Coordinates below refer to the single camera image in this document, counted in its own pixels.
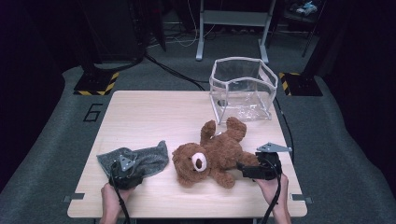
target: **gray cloth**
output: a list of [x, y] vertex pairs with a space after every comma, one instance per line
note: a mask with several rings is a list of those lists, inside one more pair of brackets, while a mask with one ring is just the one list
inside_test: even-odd
[[106, 154], [97, 155], [102, 169], [107, 177], [110, 177], [110, 167], [117, 161], [120, 155], [133, 161], [135, 158], [135, 172], [143, 177], [156, 175], [161, 172], [169, 162], [168, 150], [165, 141], [161, 141], [156, 147], [142, 148], [131, 150], [127, 147], [121, 147]]

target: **brown teddy bear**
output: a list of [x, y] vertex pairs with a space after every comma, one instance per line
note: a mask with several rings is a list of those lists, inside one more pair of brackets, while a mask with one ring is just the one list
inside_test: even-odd
[[239, 144], [245, 137], [247, 125], [234, 117], [228, 118], [226, 125], [226, 132], [215, 135], [216, 122], [208, 121], [201, 130], [200, 145], [188, 143], [173, 152], [177, 181], [182, 186], [191, 187], [210, 175], [218, 184], [230, 189], [235, 179], [227, 170], [236, 168], [238, 161], [259, 165], [256, 155], [244, 151]]

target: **hand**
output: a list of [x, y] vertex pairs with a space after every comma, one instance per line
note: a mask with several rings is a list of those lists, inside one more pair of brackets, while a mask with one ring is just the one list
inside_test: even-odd
[[[277, 190], [277, 178], [272, 180], [254, 179], [262, 189], [262, 195], [268, 204], [272, 202]], [[286, 175], [280, 176], [280, 193], [277, 199], [277, 205], [273, 209], [276, 223], [291, 223], [290, 214], [288, 210], [288, 186], [289, 179]]]
[[[100, 219], [101, 224], [113, 224], [117, 223], [117, 218], [121, 211], [119, 196], [117, 195], [114, 188], [106, 183], [102, 189], [102, 209], [103, 214]], [[119, 193], [121, 198], [125, 201], [128, 201], [129, 196], [134, 191], [134, 188], [131, 189], [120, 189]]]

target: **wooden table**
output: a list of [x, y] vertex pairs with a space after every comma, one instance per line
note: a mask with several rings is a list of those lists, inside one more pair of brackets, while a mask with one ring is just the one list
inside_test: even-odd
[[[254, 153], [268, 142], [285, 146], [274, 107], [272, 120], [249, 121], [241, 145]], [[199, 143], [202, 126], [215, 119], [208, 91], [116, 91], [97, 134], [92, 151], [78, 182], [76, 193], [82, 200], [72, 200], [70, 217], [101, 217], [101, 187], [106, 175], [97, 155], [120, 147], [131, 150], [155, 147], [162, 140], [168, 147], [169, 163], [154, 176], [147, 177], [127, 202], [135, 218], [207, 218], [263, 217], [268, 205], [258, 185], [230, 171], [236, 178], [232, 189], [220, 187], [211, 177], [192, 188], [181, 187], [172, 163], [172, 152], [180, 145]], [[225, 127], [218, 126], [218, 132]], [[279, 153], [283, 172], [289, 177], [289, 193], [301, 194], [300, 185], [288, 152]], [[289, 200], [292, 217], [305, 216], [303, 202]]]

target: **transparent box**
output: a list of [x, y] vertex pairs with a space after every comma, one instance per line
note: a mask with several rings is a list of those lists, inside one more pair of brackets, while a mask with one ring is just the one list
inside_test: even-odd
[[210, 99], [218, 124], [271, 119], [277, 76], [260, 59], [231, 57], [215, 61], [209, 79]]

